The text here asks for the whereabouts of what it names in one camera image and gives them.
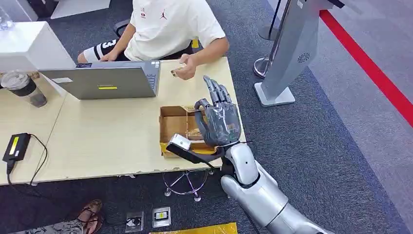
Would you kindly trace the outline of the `person's left hand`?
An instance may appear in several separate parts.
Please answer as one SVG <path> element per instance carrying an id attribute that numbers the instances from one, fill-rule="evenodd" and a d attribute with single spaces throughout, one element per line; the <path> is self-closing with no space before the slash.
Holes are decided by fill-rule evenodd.
<path id="1" fill-rule="evenodd" d="M 195 54 L 182 54 L 180 58 L 180 63 L 183 64 L 183 67 L 173 70 L 173 73 L 176 77 L 181 78 L 182 80 L 188 80 L 194 77 L 196 73 L 197 60 Z"/>

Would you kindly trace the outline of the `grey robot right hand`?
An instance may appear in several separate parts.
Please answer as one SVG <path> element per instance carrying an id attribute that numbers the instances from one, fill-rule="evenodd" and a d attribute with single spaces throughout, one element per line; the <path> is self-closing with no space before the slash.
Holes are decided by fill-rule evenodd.
<path id="1" fill-rule="evenodd" d="M 226 146 L 240 140 L 242 128 L 237 106 L 225 86 L 203 76 L 212 103 L 205 98 L 194 104 L 195 120 L 206 145 Z"/>

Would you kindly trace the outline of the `person's right hand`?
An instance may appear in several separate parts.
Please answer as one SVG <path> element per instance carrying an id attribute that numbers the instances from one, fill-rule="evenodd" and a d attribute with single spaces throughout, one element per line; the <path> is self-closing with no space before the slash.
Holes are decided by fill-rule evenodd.
<path id="1" fill-rule="evenodd" d="M 100 61 L 116 61 L 117 57 L 119 56 L 120 52 L 112 49 L 109 53 L 105 54 Z"/>

